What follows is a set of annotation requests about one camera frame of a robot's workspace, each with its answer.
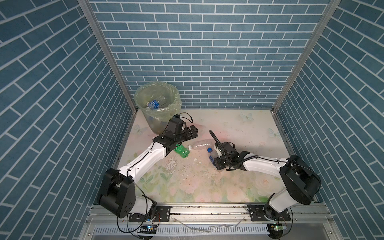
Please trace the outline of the clear bottle blue cap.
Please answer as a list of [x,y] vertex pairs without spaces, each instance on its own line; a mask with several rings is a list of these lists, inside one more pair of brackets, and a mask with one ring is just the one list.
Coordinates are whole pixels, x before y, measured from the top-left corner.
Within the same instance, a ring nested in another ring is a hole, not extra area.
[[217,151],[212,148],[208,148],[207,151],[209,153],[211,163],[216,167],[215,159],[219,156]]

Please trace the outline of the crushed clear bottle white cap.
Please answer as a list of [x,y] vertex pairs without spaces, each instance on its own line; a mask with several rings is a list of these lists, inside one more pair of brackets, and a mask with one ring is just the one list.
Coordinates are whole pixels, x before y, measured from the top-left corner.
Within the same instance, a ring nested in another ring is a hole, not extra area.
[[211,148],[212,146],[215,145],[215,141],[214,140],[200,140],[200,141],[197,141],[197,142],[194,142],[190,145],[188,145],[188,150],[189,151],[192,151],[192,150],[196,150],[196,151],[199,151],[199,150],[207,150],[208,148]]

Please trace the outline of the blue label Pocari bottle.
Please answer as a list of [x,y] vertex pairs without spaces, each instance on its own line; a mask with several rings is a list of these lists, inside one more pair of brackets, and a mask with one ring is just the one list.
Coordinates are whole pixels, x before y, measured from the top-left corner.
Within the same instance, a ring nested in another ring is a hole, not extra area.
[[167,100],[164,96],[158,96],[147,103],[147,109],[158,110],[166,104]]

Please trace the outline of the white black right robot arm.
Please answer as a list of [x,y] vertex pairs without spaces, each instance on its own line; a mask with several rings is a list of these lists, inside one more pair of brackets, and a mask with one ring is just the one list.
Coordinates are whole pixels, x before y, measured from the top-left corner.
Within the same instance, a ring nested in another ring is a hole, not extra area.
[[273,193],[262,208],[264,216],[270,221],[279,218],[295,204],[310,205],[321,187],[319,176],[296,155],[287,159],[273,159],[246,151],[239,153],[228,142],[215,143],[213,148],[208,149],[208,153],[218,171],[260,172],[283,181],[284,187]]

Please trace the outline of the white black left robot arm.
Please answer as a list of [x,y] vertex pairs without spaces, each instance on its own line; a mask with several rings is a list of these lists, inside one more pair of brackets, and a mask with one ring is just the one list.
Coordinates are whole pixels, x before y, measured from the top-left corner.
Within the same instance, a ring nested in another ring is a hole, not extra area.
[[197,137],[195,126],[188,127],[180,115],[173,116],[165,130],[137,158],[119,169],[110,168],[105,172],[98,193],[99,205],[120,219],[139,214],[145,220],[152,220],[157,202],[145,195],[137,196],[137,182],[176,147]]

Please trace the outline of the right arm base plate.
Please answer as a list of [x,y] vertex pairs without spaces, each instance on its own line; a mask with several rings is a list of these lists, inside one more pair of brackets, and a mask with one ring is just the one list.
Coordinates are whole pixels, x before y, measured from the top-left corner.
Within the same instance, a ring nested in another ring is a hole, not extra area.
[[246,210],[249,212],[252,222],[290,221],[292,219],[288,209],[278,213],[269,206],[250,204],[246,206]]

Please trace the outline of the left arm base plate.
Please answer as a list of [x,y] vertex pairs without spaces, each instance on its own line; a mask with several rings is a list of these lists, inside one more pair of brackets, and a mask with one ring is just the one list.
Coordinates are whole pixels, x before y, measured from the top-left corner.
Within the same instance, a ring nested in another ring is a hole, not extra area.
[[169,222],[170,214],[170,206],[156,206],[156,208],[152,207],[147,215],[129,214],[128,221],[130,223]]

